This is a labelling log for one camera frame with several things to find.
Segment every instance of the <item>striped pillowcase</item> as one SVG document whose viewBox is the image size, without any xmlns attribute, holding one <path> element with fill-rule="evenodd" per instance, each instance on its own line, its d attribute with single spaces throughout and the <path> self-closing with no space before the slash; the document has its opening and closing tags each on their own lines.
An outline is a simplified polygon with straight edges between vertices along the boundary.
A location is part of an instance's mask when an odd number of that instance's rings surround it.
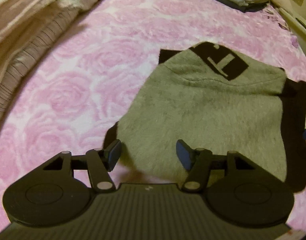
<svg viewBox="0 0 306 240">
<path fill-rule="evenodd" d="M 64 8 L 12 59 L 0 84 L 0 126 L 23 78 L 69 27 L 78 13 L 78 8 Z"/>
</svg>

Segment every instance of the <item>ribbed plastic surface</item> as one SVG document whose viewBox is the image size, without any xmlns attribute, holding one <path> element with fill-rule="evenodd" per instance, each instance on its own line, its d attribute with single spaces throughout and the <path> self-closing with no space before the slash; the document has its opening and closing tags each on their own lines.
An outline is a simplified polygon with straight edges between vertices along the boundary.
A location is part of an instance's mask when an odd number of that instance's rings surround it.
<svg viewBox="0 0 306 240">
<path fill-rule="evenodd" d="M 122 184 L 114 193 L 98 195 L 68 223 L 52 228 L 13 223 L 0 240 L 273 240 L 288 230 L 284 224 L 231 225 L 216 217 L 201 196 L 183 193 L 175 184 Z"/>
</svg>

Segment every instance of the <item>metal rivet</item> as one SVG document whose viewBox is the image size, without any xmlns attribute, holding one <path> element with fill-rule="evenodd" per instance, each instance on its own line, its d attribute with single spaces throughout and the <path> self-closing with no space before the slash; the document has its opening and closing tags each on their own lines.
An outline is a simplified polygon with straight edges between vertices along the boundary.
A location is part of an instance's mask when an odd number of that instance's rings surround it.
<svg viewBox="0 0 306 240">
<path fill-rule="evenodd" d="M 108 181 L 102 181 L 102 182 L 99 182 L 96 186 L 99 189 L 106 190 L 106 189 L 110 189 L 111 187 L 113 187 L 113 184 L 111 182 L 108 182 Z"/>
<path fill-rule="evenodd" d="M 184 184 L 184 187 L 187 188 L 187 189 L 195 190 L 195 189 L 198 189 L 200 187 L 200 183 L 198 183 L 196 181 L 189 181 L 189 182 Z"/>
</svg>

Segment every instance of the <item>pillow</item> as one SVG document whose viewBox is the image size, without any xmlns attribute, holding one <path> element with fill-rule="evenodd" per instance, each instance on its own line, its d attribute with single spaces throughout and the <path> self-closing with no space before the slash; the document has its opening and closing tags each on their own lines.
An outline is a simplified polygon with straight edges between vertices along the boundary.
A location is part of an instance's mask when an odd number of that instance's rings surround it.
<svg viewBox="0 0 306 240">
<path fill-rule="evenodd" d="M 294 14 L 294 10 L 290 0 L 271 0 L 277 7 L 285 9 L 290 15 Z"/>
<path fill-rule="evenodd" d="M 5 66 L 5 70 L 0 76 L 0 126 L 2 120 L 11 101 L 15 97 L 16 91 L 22 80 L 33 69 L 38 60 L 45 52 L 52 47 L 59 36 L 71 25 L 80 11 L 89 10 L 98 0 L 52 0 L 52 3 L 44 1 L 45 7 L 39 7 L 39 10 L 25 11 L 25 6 L 20 7 L 17 4 L 18 0 L 1 0 L 0 5 L 5 2 L 13 3 L 16 8 L 22 10 L 14 11 L 13 17 L 8 15 L 8 21 L 3 22 L 5 27 L 0 26 L 0 29 L 6 29 L 8 32 L 0 32 L 3 39 L 0 39 L 0 48 L 9 46 L 14 49 L 10 39 L 18 43 L 21 40 L 21 46 L 14 50 L 13 54 L 9 54 L 6 58 L 0 58 L 0 62 Z M 29 6 L 36 0 L 30 0 Z M 19 20 L 18 15 L 28 15 L 25 19 Z M 17 19 L 16 28 L 10 28 L 10 22 Z"/>
</svg>

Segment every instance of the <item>pink rose pattern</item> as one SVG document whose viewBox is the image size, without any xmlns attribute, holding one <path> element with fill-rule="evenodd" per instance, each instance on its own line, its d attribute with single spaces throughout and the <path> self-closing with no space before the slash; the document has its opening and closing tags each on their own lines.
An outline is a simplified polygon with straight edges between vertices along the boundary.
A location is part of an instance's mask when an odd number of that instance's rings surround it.
<svg viewBox="0 0 306 240">
<path fill-rule="evenodd" d="M 0 231 L 8 225 L 4 190 L 63 150 L 101 147 L 158 62 L 160 48 L 210 41 L 282 67 L 306 81 L 296 37 L 268 6 L 241 13 L 215 0 L 102 0 L 62 35 L 23 86 L 0 132 Z M 88 182 L 85 173 L 75 176 Z M 121 181 L 159 181 L 117 165 Z M 306 189 L 296 194 L 289 225 L 306 230 Z"/>
</svg>

